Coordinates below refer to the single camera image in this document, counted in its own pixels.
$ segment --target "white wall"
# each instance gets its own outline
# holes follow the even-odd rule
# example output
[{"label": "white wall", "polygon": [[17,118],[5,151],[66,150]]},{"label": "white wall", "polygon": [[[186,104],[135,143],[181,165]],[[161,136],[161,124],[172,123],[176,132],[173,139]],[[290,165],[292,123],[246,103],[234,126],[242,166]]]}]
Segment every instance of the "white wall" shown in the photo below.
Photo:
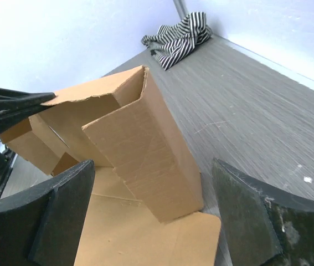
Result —
[{"label": "white wall", "polygon": [[44,92],[96,79],[178,21],[172,0],[0,0],[0,87]]},{"label": "white wall", "polygon": [[314,0],[185,0],[216,34],[314,80]]}]

